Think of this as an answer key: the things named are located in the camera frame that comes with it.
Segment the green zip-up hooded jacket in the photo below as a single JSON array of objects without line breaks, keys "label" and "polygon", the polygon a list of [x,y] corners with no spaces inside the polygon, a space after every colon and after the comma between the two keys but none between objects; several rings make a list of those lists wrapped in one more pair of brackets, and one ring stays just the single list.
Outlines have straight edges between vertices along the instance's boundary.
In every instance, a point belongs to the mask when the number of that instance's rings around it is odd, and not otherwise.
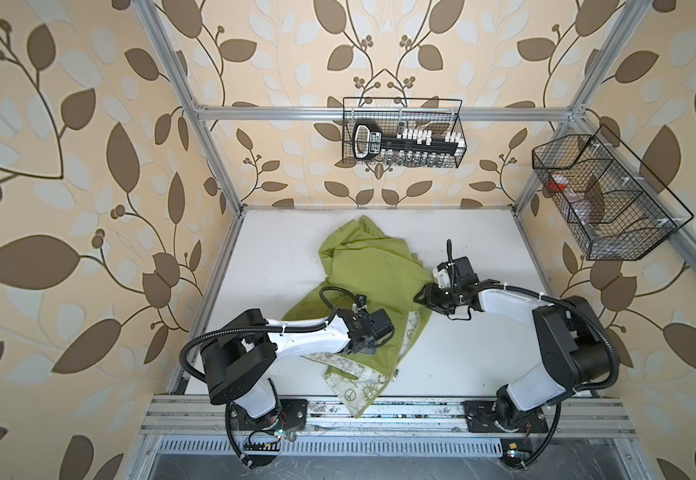
[{"label": "green zip-up hooded jacket", "polygon": [[318,286],[341,287],[368,297],[369,310],[383,309],[394,336],[374,354],[309,354],[328,367],[324,379],[351,415],[359,418],[395,379],[402,360],[427,326],[431,311],[414,297],[432,281],[405,240],[386,235],[362,216],[339,227],[322,243],[326,274]]}]

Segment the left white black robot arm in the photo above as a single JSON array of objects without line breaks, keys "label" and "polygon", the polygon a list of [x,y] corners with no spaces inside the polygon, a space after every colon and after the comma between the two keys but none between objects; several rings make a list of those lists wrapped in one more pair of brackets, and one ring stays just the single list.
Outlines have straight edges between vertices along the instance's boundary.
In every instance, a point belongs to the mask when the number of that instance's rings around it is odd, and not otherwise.
[{"label": "left white black robot arm", "polygon": [[318,295],[327,307],[325,317],[284,321],[246,310],[223,328],[189,340],[179,354],[181,368],[206,385],[211,404],[235,404],[253,421],[275,418],[283,408],[266,372],[277,360],[374,353],[394,337],[388,314],[369,311],[366,296],[334,286]]}]

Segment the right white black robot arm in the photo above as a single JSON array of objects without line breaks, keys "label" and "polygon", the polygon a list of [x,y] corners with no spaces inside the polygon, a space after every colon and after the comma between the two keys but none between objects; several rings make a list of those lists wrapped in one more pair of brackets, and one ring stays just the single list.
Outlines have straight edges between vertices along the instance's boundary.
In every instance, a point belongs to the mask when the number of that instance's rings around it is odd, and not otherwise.
[{"label": "right white black robot arm", "polygon": [[502,316],[534,328],[539,363],[519,379],[500,387],[491,410],[482,417],[498,429],[514,432],[545,405],[557,405],[585,391],[605,390],[619,378],[620,356],[587,300],[481,280],[465,257],[448,259],[414,302],[451,320],[469,320],[473,312]]}]

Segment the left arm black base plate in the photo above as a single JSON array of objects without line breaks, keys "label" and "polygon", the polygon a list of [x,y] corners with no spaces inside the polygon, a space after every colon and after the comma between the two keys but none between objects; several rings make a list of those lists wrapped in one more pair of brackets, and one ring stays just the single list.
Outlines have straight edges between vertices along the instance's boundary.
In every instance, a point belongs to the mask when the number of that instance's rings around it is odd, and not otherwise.
[{"label": "left arm black base plate", "polygon": [[243,408],[232,404],[226,417],[240,431],[300,431],[307,422],[308,406],[305,399],[283,399],[272,412],[253,419]]}]

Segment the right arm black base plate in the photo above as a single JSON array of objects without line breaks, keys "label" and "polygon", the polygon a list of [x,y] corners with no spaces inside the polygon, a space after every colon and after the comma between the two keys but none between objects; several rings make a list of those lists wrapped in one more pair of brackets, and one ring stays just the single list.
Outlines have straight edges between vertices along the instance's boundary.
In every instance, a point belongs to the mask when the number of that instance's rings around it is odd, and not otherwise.
[{"label": "right arm black base plate", "polygon": [[548,433],[549,425],[541,407],[521,411],[503,400],[470,400],[463,404],[470,433]]}]

